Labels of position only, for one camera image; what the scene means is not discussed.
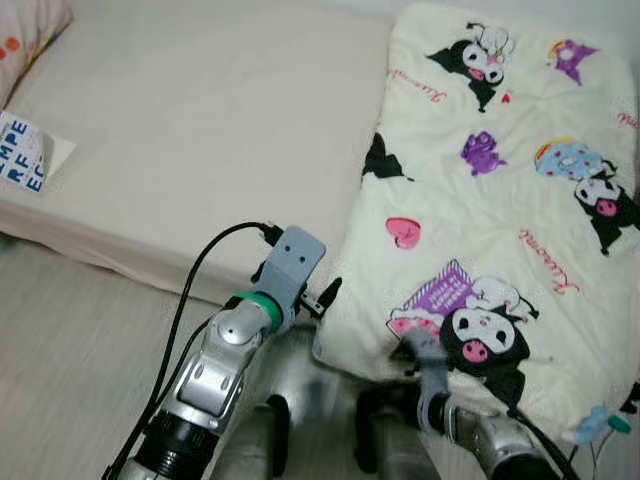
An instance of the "mattress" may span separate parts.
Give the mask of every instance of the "mattress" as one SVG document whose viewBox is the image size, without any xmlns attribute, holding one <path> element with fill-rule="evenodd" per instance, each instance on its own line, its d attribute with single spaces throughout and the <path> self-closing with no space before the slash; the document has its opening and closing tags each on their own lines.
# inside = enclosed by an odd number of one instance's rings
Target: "mattress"
<svg viewBox="0 0 640 480">
<path fill-rule="evenodd" d="M 299 225 L 332 257 L 379 111 L 387 22 L 286 4 L 74 7 L 8 110 L 77 147 L 39 195 L 0 185 L 0 231 L 174 291 L 241 221 Z M 267 253 L 237 234 L 193 293 L 224 302 Z"/>
<path fill-rule="evenodd" d="M 589 36 L 415 4 L 314 351 L 403 380 L 426 331 L 453 392 L 550 436 L 616 411 L 640 366 L 635 88 Z"/>
</svg>

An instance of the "pink heart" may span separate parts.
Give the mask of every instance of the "pink heart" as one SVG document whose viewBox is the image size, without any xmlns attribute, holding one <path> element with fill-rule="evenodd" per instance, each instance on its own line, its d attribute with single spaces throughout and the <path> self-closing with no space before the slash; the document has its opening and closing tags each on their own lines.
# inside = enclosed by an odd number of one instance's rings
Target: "pink heart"
<svg viewBox="0 0 640 480">
<path fill-rule="evenodd" d="M 415 220 L 392 217 L 387 219 L 386 226 L 398 248 L 411 250 L 420 241 L 420 224 Z"/>
</svg>

